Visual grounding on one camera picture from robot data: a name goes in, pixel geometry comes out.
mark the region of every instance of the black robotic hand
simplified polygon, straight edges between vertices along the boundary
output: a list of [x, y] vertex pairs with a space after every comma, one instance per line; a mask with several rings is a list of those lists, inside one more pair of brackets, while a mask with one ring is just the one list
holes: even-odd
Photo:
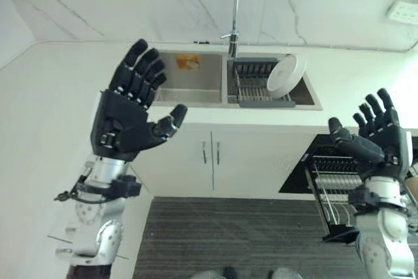
[[158, 51], [152, 48], [142, 55], [147, 48], [145, 40], [136, 42], [102, 92], [90, 135], [95, 155], [132, 161], [141, 150], [163, 144], [183, 122], [184, 105], [177, 105], [157, 123], [147, 122], [146, 111], [158, 87], [167, 80]]
[[371, 174], [403, 180], [410, 166], [408, 138], [387, 91], [382, 88], [378, 95], [385, 112], [369, 94], [367, 103], [360, 106], [366, 120], [358, 113], [353, 116], [360, 127], [359, 136], [351, 135], [337, 118], [331, 118], [331, 139], [336, 148], [354, 158], [363, 180]]

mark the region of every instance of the cabinet handle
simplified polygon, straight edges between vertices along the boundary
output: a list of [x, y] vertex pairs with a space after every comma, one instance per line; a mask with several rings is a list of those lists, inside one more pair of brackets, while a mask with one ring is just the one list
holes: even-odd
[[216, 155], [217, 155], [217, 164], [219, 164], [220, 162], [220, 158], [219, 158], [219, 147], [221, 146], [220, 142], [216, 142]]
[[206, 164], [208, 162], [206, 158], [206, 142], [202, 143], [202, 151], [203, 151], [203, 161], [204, 161], [204, 164]]

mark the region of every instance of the dish rack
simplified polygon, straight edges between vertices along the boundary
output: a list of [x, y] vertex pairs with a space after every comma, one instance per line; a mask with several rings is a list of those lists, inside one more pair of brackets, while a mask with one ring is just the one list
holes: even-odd
[[295, 107], [289, 94], [279, 99], [271, 98], [267, 90], [268, 76], [279, 61], [275, 58], [256, 60], [238, 58], [233, 63], [237, 87], [237, 102], [244, 108]]
[[[348, 203], [348, 194], [362, 181], [353, 158], [312, 156], [305, 173], [327, 233], [323, 241], [354, 242], [359, 233], [355, 228], [357, 211]], [[408, 209], [408, 227], [413, 234], [418, 232], [418, 209], [414, 198], [409, 196], [409, 190], [405, 188], [405, 191], [402, 202]]]

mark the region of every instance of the robotic arm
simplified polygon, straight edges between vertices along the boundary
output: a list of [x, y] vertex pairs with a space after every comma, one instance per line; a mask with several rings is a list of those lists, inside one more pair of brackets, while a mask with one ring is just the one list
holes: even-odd
[[82, 223], [74, 236], [67, 279], [110, 278], [123, 236], [126, 198], [138, 196], [141, 188], [134, 176], [127, 175], [128, 162], [172, 137], [187, 112], [186, 106], [177, 105], [157, 123], [147, 122], [146, 111], [167, 79], [158, 51], [145, 52], [147, 48], [145, 40], [136, 42], [102, 92], [90, 136], [96, 162], [70, 192], [56, 198], [74, 199]]
[[415, 278], [414, 258], [407, 243], [408, 213], [401, 201], [401, 184], [412, 162], [411, 134], [399, 124], [385, 89], [378, 91], [385, 111], [373, 95], [360, 106], [364, 118], [353, 117], [359, 136], [351, 135], [337, 118], [329, 120], [336, 148], [352, 156], [362, 184], [349, 194], [357, 209], [357, 252], [371, 279]]

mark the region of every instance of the white plate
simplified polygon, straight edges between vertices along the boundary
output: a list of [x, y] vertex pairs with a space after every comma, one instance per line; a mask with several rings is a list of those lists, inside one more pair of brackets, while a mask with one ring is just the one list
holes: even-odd
[[288, 94], [299, 83], [305, 69], [306, 59], [303, 56], [286, 55], [268, 76], [267, 90], [270, 96], [278, 99]]

